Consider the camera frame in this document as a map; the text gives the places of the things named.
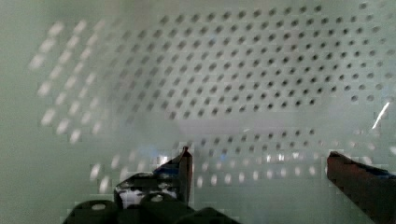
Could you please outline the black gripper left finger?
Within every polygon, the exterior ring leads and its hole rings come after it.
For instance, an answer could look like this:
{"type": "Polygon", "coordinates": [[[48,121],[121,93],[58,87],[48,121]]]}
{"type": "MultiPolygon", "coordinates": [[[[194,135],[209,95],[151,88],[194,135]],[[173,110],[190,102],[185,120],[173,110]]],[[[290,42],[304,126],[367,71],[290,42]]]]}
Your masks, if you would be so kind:
{"type": "Polygon", "coordinates": [[[192,155],[184,146],[155,170],[121,181],[111,201],[79,203],[62,224],[241,224],[212,207],[191,208],[191,180],[192,155]]]}

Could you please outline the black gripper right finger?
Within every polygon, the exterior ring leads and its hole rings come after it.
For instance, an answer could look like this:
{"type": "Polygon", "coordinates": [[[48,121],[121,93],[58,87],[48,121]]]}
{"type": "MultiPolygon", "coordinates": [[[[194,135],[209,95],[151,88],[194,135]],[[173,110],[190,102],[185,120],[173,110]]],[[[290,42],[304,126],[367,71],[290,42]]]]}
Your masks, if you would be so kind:
{"type": "Polygon", "coordinates": [[[396,178],[332,151],[327,158],[327,177],[375,224],[395,224],[396,178]]]}

